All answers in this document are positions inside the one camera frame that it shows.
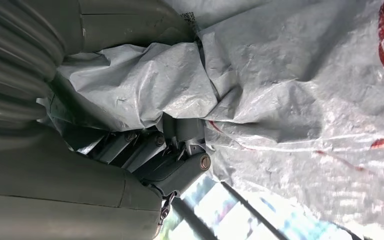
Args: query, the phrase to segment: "gray rubber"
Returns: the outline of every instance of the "gray rubber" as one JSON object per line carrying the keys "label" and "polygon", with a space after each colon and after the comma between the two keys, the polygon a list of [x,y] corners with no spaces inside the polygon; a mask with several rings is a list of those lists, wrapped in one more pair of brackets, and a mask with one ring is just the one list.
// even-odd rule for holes
{"label": "gray rubber", "polygon": [[0,239],[152,239],[161,195],[69,151],[36,99],[64,56],[192,40],[159,0],[0,0]]}

